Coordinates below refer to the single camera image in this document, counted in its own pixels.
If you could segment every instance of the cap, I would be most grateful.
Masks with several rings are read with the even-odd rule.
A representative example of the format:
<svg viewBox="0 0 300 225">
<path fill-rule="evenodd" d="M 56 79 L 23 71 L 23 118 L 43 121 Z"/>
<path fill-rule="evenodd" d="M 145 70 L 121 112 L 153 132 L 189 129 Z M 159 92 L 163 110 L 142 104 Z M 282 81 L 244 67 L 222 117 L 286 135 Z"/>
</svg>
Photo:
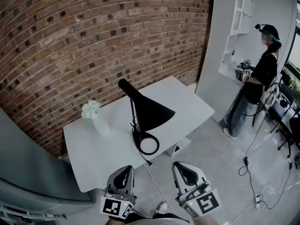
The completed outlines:
<svg viewBox="0 0 300 225">
<path fill-rule="evenodd" d="M 274 41 L 279 42 L 280 40 L 277 29 L 272 25 L 268 25 L 268 24 L 265 25 L 261 30 L 261 33 L 266 33 L 268 35 L 271 35 Z"/>
</svg>

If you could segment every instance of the white vase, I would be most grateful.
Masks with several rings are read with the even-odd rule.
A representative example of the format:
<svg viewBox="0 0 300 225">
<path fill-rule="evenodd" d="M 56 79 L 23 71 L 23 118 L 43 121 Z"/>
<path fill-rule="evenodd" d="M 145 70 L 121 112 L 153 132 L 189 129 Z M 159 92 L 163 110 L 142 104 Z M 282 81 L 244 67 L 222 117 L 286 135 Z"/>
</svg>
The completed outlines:
<svg viewBox="0 0 300 225">
<path fill-rule="evenodd" d="M 102 136 L 102 137 L 108 137 L 111 133 L 111 130 L 107 124 L 107 121 L 101 118 L 99 115 L 91 118 L 92 123 L 96 129 L 96 131 Z"/>
</svg>

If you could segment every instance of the black shirt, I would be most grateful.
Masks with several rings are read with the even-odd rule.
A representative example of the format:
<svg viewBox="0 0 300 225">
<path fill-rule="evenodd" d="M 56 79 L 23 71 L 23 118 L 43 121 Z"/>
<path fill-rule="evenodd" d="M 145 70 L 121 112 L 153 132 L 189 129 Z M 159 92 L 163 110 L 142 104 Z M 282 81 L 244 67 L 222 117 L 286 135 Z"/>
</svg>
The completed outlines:
<svg viewBox="0 0 300 225">
<path fill-rule="evenodd" d="M 255 77 L 262 84 L 246 82 L 242 93 L 245 98 L 252 104 L 259 103 L 263 95 L 263 86 L 265 91 L 277 75 L 277 60 L 272 54 L 268 54 L 261 58 L 256 65 L 251 77 Z"/>
</svg>

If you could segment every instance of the lamp shade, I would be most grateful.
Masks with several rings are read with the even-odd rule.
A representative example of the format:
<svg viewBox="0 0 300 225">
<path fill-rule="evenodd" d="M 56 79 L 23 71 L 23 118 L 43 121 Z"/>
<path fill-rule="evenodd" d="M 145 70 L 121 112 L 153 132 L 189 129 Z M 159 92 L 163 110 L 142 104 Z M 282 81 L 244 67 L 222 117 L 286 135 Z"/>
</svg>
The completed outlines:
<svg viewBox="0 0 300 225">
<path fill-rule="evenodd" d="M 145 97 L 125 79 L 121 79 L 118 85 L 135 104 L 137 124 L 141 132 L 157 128 L 174 116 L 173 110 Z"/>
</svg>

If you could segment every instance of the brick wall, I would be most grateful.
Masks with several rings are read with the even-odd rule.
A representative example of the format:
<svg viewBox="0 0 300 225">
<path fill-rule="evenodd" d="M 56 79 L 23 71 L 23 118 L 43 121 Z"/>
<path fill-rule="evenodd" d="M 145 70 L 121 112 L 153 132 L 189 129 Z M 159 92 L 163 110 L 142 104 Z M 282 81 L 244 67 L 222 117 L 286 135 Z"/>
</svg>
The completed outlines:
<svg viewBox="0 0 300 225">
<path fill-rule="evenodd" d="M 89 99 L 168 76 L 196 80 L 209 0 L 1 0 L 0 106 L 59 156 L 62 127 Z"/>
</svg>

